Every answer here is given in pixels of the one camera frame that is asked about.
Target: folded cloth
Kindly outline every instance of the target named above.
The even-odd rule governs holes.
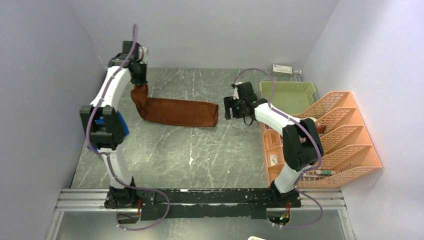
[[[148,93],[147,84],[134,85],[131,90],[138,114],[146,121],[184,127],[215,127],[218,122],[217,104],[148,97]]]

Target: green basket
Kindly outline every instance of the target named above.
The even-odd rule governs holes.
[[[314,104],[314,94],[317,91],[312,82],[276,81],[272,104],[279,110],[290,114],[301,114]],[[269,99],[273,91],[273,83],[261,81],[259,83],[260,96]]]

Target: white label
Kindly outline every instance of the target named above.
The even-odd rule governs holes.
[[[278,73],[284,74],[293,74],[293,70],[291,66],[283,66],[283,65],[272,65],[272,70]]]
[[[277,155],[269,155],[269,161],[271,163],[271,166],[278,164]]]

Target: blue object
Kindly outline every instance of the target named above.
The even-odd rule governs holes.
[[[130,131],[128,130],[128,126],[125,123],[125,120],[122,117],[121,113],[118,111],[117,114],[118,114],[118,118],[119,118],[120,122],[122,123],[122,126],[123,126],[123,137],[125,138],[130,133]],[[99,120],[96,120],[95,121],[95,124],[103,125],[103,124],[105,124],[105,120],[103,120],[103,118],[101,118]]]

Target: gray wall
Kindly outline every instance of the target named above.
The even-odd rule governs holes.
[[[303,79],[352,91],[383,170],[342,188],[358,240],[424,238],[424,5],[340,0]]]
[[[300,69],[339,0],[71,0],[102,61],[131,24],[150,67]]]
[[[103,66],[66,0],[0,2],[0,239],[44,239]]]

